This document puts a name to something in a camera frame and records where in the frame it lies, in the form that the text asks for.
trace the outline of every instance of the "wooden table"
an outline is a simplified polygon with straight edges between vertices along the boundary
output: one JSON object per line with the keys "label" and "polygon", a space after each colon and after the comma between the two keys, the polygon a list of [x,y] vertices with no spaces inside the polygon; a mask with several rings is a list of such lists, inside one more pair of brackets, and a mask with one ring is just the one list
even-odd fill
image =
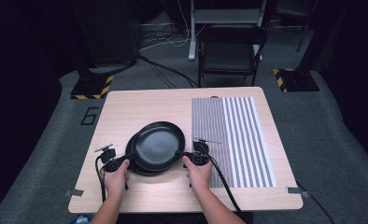
{"label": "wooden table", "polygon": [[[124,154],[127,142],[136,132],[149,123],[165,120],[175,123],[184,132],[185,150],[191,151],[191,99],[211,96],[254,98],[274,167],[277,187],[231,189],[240,208],[243,211],[300,209],[303,206],[301,196],[287,193],[286,187],[297,185],[263,91],[257,87],[244,87],[110,92],[76,184],[76,189],[84,190],[83,195],[71,198],[69,211],[75,214],[96,213],[102,204],[100,183],[94,168],[96,157],[100,154],[94,152],[96,148],[113,144],[117,157],[120,157]],[[125,194],[121,212],[201,212],[189,188],[186,173],[182,161],[178,161],[165,173],[153,177],[130,172],[130,189]],[[212,190],[226,206],[234,210],[225,189]]]}

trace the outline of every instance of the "hand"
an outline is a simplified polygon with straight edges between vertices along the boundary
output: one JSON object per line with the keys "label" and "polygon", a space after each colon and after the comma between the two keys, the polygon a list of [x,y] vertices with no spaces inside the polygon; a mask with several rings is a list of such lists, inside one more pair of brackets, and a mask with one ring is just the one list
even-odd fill
{"label": "hand", "polygon": [[182,160],[189,171],[187,177],[190,179],[192,190],[194,192],[198,192],[209,189],[211,170],[213,168],[211,161],[209,161],[206,165],[197,166],[193,164],[190,158],[186,156],[183,156]]}
{"label": "hand", "polygon": [[125,172],[129,163],[129,160],[125,160],[120,168],[113,173],[105,172],[103,168],[100,170],[100,174],[105,181],[107,197],[120,197],[125,192],[125,183],[129,180],[129,176]]}

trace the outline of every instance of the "table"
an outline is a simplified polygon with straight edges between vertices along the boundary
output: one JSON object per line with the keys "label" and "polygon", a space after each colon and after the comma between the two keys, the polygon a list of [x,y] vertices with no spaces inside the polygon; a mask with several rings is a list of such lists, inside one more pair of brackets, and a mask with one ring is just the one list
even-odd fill
{"label": "table", "polygon": [[[188,59],[195,60],[196,51],[196,30],[195,23],[251,23],[258,26],[262,25],[263,12],[265,10],[266,0],[262,0],[260,8],[248,9],[195,9],[194,0],[191,0],[191,42]],[[257,52],[258,46],[254,46],[254,52]]]}
{"label": "table", "polygon": [[[72,196],[69,211],[92,214],[102,204],[100,184],[94,168],[94,161],[100,154],[94,152],[96,148],[112,143],[117,157],[120,157],[133,134],[151,122],[165,120],[175,123],[184,132],[185,150],[191,151],[191,99],[211,96],[253,97],[274,167],[275,188],[232,188],[240,208],[243,211],[300,209],[303,206],[301,196],[287,193],[286,187],[297,186],[263,90],[258,87],[241,87],[110,92],[76,184],[76,189],[84,190],[83,195]],[[178,161],[165,173],[153,177],[130,172],[130,189],[123,199],[121,212],[201,212],[189,188],[186,173],[182,161]],[[228,208],[234,210],[225,189],[212,190]]]}

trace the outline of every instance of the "gray carpet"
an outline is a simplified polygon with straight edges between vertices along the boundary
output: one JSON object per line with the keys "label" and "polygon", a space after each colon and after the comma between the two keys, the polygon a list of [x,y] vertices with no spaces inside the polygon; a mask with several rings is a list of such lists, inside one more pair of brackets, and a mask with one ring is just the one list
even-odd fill
{"label": "gray carpet", "polygon": [[[302,52],[297,53],[298,33],[274,29],[268,33],[256,86],[265,92],[295,178],[318,199],[335,223],[368,223],[368,155],[344,125],[326,83],[312,72],[320,91],[281,92],[273,74],[274,68],[299,64],[310,35]],[[197,62],[187,60],[188,49],[189,42],[180,48],[166,44],[140,52],[196,80]],[[162,72],[178,88],[190,88],[184,78]],[[89,107],[99,107],[92,110],[97,114],[97,122],[105,101],[70,100],[77,80],[76,73],[61,78],[60,102],[34,153],[0,205],[0,224],[69,223],[76,217],[68,212],[70,199],[64,194],[76,185],[95,129],[95,124],[80,124]],[[241,77],[206,77],[204,85],[247,86],[249,81],[250,78],[243,81]],[[115,75],[110,90],[167,88],[147,63],[138,61]],[[256,212],[254,223],[322,224],[329,223],[329,219],[308,198],[298,211]]]}

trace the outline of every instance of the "black and white striped paper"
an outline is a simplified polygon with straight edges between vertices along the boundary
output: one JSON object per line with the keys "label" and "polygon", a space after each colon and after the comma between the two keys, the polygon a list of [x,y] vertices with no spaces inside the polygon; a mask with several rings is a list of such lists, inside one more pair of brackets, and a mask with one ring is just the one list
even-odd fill
{"label": "black and white striped paper", "polygon": [[[192,137],[206,140],[230,188],[276,186],[252,97],[192,99]],[[217,174],[211,188],[223,188]]]}

